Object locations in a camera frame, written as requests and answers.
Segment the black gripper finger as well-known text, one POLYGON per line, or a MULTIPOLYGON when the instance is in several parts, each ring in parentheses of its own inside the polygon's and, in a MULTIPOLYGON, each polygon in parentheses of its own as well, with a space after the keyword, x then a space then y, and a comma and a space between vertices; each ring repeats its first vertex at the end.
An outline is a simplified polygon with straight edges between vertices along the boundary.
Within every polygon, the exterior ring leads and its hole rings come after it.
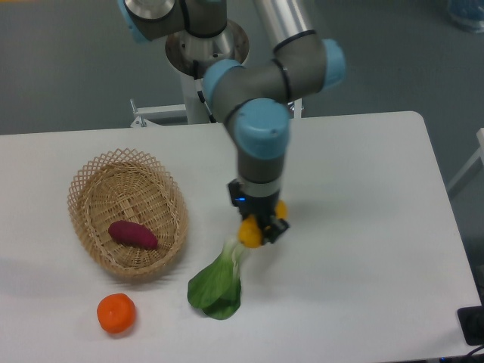
POLYGON ((272 217, 270 224, 262 230, 262 243, 274 244, 289 227, 290 224, 285 219, 272 217))

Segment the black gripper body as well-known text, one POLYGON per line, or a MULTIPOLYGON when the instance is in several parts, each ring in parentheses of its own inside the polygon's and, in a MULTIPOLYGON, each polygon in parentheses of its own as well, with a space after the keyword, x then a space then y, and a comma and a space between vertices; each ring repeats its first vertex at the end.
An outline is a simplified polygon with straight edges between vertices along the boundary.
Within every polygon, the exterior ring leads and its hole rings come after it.
POLYGON ((228 193, 232 205, 238 209, 243 220, 254 216, 259 227, 267 227, 272 224, 280 191, 264 197, 254 197, 245 193, 242 184, 234 179, 228 183, 228 193))

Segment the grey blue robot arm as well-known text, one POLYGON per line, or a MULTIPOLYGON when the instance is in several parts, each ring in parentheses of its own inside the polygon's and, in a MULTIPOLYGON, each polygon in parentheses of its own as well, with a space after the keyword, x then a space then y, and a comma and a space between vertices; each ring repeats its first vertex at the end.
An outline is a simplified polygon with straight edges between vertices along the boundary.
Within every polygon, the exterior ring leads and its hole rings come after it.
POLYGON ((139 42, 176 38, 173 66, 202 82, 206 119, 222 123, 237 150, 237 178, 228 190, 249 248, 274 243, 289 227, 280 200, 290 139, 288 104, 338 84, 346 61, 332 39, 320 39, 301 1, 257 1, 273 59, 247 68, 224 1, 121 1, 139 42))

